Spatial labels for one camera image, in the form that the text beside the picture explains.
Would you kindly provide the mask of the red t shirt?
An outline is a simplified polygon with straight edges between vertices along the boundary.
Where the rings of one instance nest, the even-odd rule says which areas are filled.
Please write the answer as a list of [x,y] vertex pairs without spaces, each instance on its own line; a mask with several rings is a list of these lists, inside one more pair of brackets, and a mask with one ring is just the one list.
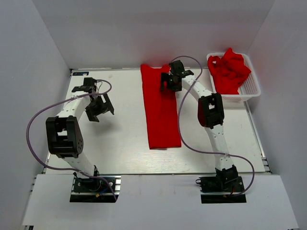
[[141,65],[143,102],[151,150],[181,147],[176,94],[168,89],[160,90],[161,74],[169,70],[168,65],[161,68]]

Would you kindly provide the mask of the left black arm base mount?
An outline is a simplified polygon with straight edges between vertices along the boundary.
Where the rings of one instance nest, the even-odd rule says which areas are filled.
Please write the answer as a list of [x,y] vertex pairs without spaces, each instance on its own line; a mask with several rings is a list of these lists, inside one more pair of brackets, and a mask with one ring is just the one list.
[[121,176],[106,176],[106,181],[74,177],[71,203],[115,203],[120,193]]

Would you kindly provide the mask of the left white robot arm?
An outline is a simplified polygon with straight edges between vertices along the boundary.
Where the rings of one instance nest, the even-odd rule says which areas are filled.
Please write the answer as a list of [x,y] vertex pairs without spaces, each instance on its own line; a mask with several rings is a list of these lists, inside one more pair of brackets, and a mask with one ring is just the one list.
[[90,191],[97,191],[101,187],[101,179],[97,176],[97,167],[83,151],[84,140],[79,120],[84,113],[90,122],[99,122],[98,116],[101,114],[114,114],[107,92],[99,92],[99,82],[107,81],[84,78],[81,86],[72,89],[70,100],[64,103],[62,110],[46,120],[49,153],[63,159],[78,174],[88,175],[84,184]]

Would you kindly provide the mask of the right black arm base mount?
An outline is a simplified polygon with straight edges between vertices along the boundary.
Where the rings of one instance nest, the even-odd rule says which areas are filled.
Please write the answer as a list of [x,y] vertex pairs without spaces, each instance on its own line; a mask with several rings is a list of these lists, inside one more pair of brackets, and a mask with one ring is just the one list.
[[216,176],[199,177],[195,183],[200,186],[202,204],[246,203],[242,177],[222,186]]

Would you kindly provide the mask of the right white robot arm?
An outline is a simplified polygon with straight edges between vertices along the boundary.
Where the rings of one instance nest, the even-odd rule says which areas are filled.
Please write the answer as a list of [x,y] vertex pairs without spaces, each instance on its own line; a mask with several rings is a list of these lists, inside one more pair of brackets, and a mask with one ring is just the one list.
[[160,90],[179,92],[187,90],[198,103],[197,118],[208,134],[215,155],[216,184],[222,191],[228,191],[238,178],[237,169],[229,155],[224,138],[224,107],[219,93],[213,93],[186,70],[180,60],[169,63],[170,71],[161,74]]

